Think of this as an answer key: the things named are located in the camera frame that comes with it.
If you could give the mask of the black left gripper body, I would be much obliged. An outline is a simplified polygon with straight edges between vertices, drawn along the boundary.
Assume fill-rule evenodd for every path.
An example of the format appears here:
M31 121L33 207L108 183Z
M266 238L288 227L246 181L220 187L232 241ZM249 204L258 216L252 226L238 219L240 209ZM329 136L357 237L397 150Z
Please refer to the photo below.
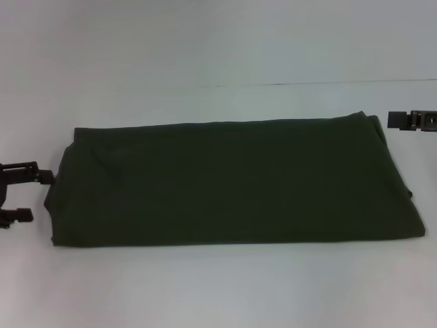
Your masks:
M3 173L3 170L0 169L0 208L4 205L6 200L8 190L8 178Z

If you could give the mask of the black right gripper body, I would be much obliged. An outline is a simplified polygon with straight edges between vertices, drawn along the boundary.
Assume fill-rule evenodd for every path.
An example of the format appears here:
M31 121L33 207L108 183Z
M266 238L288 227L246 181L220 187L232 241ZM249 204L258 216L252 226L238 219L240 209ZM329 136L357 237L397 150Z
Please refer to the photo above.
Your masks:
M437 111L421 111L419 116L422 132L437 132Z

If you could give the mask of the dark green shirt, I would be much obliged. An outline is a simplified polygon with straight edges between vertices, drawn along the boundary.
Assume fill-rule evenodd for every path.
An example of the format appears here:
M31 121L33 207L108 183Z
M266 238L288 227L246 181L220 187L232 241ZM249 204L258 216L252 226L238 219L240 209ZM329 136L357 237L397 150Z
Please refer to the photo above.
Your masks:
M420 238L379 119L76 128L44 203L58 247Z

